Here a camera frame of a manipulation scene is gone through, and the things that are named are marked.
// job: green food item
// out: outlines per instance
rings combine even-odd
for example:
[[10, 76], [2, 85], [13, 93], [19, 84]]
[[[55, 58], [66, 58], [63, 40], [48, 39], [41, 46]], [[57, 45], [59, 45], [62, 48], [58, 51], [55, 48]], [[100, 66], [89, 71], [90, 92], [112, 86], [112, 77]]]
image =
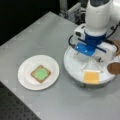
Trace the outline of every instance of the green food item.
[[44, 80], [47, 76], [48, 72], [45, 68], [39, 68], [34, 73], [34, 77], [38, 80]]

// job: background wall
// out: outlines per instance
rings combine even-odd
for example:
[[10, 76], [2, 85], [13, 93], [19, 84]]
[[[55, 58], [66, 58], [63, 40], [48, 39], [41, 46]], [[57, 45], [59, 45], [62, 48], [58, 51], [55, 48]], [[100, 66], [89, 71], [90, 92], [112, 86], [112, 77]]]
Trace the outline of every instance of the background wall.
[[0, 0], [0, 45], [48, 11], [59, 13], [59, 0]]

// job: toast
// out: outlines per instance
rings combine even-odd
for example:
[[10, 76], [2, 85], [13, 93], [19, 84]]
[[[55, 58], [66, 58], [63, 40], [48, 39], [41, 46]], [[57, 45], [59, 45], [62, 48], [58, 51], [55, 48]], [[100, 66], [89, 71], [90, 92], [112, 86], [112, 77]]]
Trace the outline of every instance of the toast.
[[31, 73], [31, 76], [39, 83], [43, 83], [50, 76], [50, 74], [50, 70], [40, 65]]

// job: yellow square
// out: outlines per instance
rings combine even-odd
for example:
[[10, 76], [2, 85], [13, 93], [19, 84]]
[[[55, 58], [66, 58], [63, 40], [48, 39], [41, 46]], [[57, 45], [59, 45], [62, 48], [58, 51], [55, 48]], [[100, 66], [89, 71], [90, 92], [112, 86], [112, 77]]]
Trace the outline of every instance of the yellow square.
[[84, 82], [87, 84], [99, 84], [99, 73], [98, 72], [85, 72]]

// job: table surface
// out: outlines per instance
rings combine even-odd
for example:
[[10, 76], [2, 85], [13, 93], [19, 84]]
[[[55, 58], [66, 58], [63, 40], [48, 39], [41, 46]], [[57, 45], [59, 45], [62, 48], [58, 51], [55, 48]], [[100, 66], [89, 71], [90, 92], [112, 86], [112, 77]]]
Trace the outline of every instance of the table surface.
[[[64, 68], [67, 41], [76, 27], [47, 13], [0, 47], [0, 81], [42, 120], [119, 120], [120, 76], [105, 88], [88, 90], [74, 84]], [[19, 83], [18, 68], [27, 58], [41, 54], [56, 59], [60, 75], [51, 87], [31, 91]]]

